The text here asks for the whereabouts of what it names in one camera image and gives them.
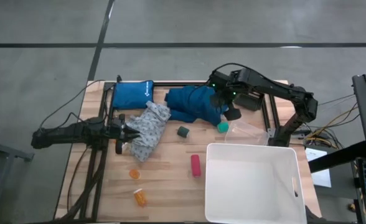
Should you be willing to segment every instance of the gray floor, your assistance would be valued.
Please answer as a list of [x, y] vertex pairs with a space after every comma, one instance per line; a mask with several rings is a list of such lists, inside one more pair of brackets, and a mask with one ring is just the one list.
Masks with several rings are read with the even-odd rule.
[[[0, 1], [0, 43], [95, 43], [107, 0]], [[366, 0], [120, 0], [105, 42], [366, 42]], [[31, 134], [85, 84], [95, 49], [0, 49], [0, 142], [34, 151], [16, 162], [0, 204], [0, 223], [50, 220], [69, 145], [35, 151]], [[287, 79], [325, 102], [353, 93], [351, 76], [366, 73], [366, 48], [103, 49], [95, 79], [204, 80], [226, 62]], [[48, 120], [79, 112], [82, 96]], [[320, 107], [314, 125], [350, 109], [354, 100]], [[335, 128], [346, 146], [364, 139], [360, 120]], [[319, 195], [329, 220], [354, 221], [349, 201]]]

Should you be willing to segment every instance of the wooden table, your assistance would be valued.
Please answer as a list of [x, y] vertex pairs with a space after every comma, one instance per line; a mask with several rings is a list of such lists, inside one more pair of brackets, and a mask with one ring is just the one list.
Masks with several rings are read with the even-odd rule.
[[[169, 87], [155, 87], [155, 103], [164, 104], [164, 96]], [[83, 99], [80, 117], [82, 119], [98, 115], [103, 83], [88, 87]], [[270, 104], [269, 117], [272, 118]], [[294, 114], [291, 102], [276, 98], [280, 123], [284, 124]], [[131, 114], [139, 116], [143, 110], [124, 110], [127, 118]], [[242, 109], [242, 121], [257, 128], [264, 129], [261, 110]], [[179, 126], [190, 129], [189, 138], [183, 139], [176, 132]], [[98, 211], [99, 222], [206, 222], [204, 215], [205, 175], [195, 179], [190, 171], [190, 156], [200, 156], [202, 173], [205, 173], [205, 156], [207, 145], [212, 142], [224, 142], [220, 134], [210, 123], [198, 119], [192, 124], [180, 121], [168, 121], [164, 134], [146, 162], [138, 162], [128, 151], [122, 155], [114, 153], [115, 142], [110, 141], [107, 154], [105, 175]], [[321, 217], [319, 203], [314, 190], [311, 173], [304, 148], [291, 145], [298, 157], [303, 195], [306, 205]], [[74, 144], [67, 165], [62, 191], [57, 205], [56, 218], [67, 212], [67, 190], [79, 157], [85, 150], [84, 144]], [[72, 187], [70, 204], [81, 194], [85, 185], [88, 169], [89, 152], [83, 158]], [[141, 178], [133, 180], [128, 172], [139, 169]], [[148, 200], [147, 207], [137, 206], [133, 192], [143, 189]]]

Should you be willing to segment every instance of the blue pouch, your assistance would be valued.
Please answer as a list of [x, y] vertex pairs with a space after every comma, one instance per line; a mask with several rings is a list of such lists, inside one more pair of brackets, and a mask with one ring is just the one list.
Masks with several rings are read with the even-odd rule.
[[117, 83], [114, 91], [113, 107], [117, 110], [146, 108], [147, 101], [153, 100], [154, 82]]

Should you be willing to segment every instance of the white paper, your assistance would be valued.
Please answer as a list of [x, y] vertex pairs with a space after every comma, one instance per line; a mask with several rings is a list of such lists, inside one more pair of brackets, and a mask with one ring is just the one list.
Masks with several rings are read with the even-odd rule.
[[[327, 155], [327, 152], [316, 149], [306, 148], [307, 161], [312, 161], [318, 157]], [[323, 187], [331, 187], [330, 170], [322, 170], [312, 174], [313, 184]]]

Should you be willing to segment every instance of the white storage bin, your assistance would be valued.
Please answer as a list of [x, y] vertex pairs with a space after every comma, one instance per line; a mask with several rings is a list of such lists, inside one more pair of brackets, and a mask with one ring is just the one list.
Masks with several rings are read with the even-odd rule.
[[294, 149], [209, 144], [205, 217], [216, 223], [305, 224]]
[[252, 144], [266, 146], [269, 134], [264, 130], [247, 124], [243, 121], [232, 121], [228, 126], [225, 143], [229, 144]]

